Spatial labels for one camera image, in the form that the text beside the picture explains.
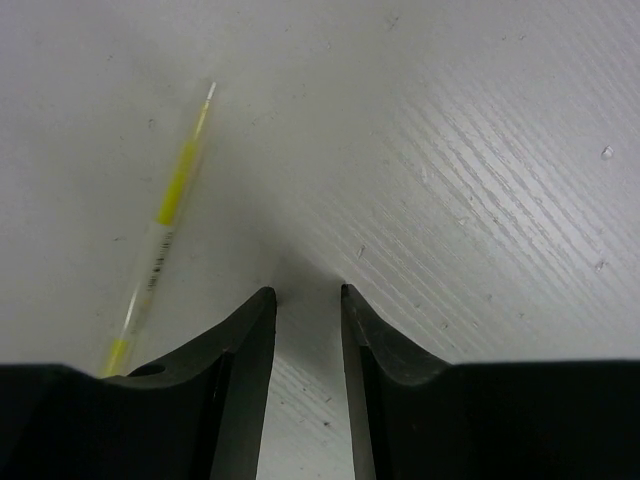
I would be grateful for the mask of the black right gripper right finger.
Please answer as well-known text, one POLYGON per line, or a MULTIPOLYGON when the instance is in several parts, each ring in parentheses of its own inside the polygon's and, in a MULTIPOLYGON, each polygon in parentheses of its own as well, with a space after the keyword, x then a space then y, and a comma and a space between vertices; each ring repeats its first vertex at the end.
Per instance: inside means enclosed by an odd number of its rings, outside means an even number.
POLYGON ((635 479, 635 360, 450 364, 341 288, 359 479, 635 479))

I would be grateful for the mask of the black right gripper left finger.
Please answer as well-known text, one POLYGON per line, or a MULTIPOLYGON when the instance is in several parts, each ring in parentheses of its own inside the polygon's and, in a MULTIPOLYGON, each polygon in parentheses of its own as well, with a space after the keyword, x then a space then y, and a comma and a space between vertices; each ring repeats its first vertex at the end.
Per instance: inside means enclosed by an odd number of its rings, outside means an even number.
POLYGON ((1 369, 5 479, 252 479, 277 300, 257 290, 227 319, 128 375, 61 364, 1 369))

